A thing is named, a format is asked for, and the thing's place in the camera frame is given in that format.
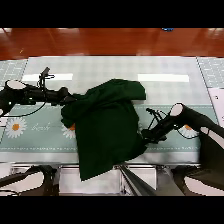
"checkered pattern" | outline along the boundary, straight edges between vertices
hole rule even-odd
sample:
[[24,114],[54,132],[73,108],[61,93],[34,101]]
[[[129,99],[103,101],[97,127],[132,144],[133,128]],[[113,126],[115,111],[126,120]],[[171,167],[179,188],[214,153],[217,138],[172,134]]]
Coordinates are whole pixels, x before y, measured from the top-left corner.
[[51,81],[49,89],[68,87],[71,93],[88,89],[110,79],[138,80],[138,74],[188,75],[189,83],[141,82],[146,89],[145,104],[211,105],[200,69],[194,57],[159,56],[64,56],[30,58],[24,74],[37,74],[46,67],[50,73],[73,73],[72,81]]
[[0,61],[0,86],[7,80],[21,80],[27,59]]
[[224,88],[224,58],[197,57],[207,87]]

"wooden surface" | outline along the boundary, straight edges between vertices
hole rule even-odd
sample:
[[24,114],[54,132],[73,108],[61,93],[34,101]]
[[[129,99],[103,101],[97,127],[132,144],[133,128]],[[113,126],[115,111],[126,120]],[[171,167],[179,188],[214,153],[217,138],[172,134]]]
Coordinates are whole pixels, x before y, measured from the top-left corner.
[[29,56],[224,56],[224,28],[0,28],[0,60]]

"dark green fabric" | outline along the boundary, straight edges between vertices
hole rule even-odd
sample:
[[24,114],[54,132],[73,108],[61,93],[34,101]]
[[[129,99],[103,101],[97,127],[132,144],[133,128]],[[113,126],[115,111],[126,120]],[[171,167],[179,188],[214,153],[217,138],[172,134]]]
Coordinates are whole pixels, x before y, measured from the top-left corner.
[[131,102],[146,99],[139,82],[112,79],[85,95],[73,95],[78,100],[64,106],[61,114],[67,128],[75,123],[81,180],[107,172],[145,151]]

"orange flower center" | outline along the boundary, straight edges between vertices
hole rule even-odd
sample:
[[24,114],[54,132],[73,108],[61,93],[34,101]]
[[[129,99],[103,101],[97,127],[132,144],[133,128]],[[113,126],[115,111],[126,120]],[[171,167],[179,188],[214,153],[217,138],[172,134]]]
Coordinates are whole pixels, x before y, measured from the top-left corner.
[[75,124],[73,124],[73,125],[69,128],[69,130],[74,131],[74,130],[75,130]]
[[192,130],[192,128],[190,126],[188,126],[187,124],[185,124],[184,126],[187,130]]
[[12,130],[13,130],[13,131],[17,131],[17,130],[19,130],[19,124],[14,124],[14,125],[12,126]]

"folded garment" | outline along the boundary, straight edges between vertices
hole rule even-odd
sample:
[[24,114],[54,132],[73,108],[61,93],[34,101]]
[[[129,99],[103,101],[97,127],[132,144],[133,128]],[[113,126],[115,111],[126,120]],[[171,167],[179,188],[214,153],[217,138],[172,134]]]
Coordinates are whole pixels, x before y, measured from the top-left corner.
[[145,100],[137,81],[112,79],[89,89],[61,110],[62,123],[75,124],[81,180],[87,180],[142,154],[138,115],[131,100]]

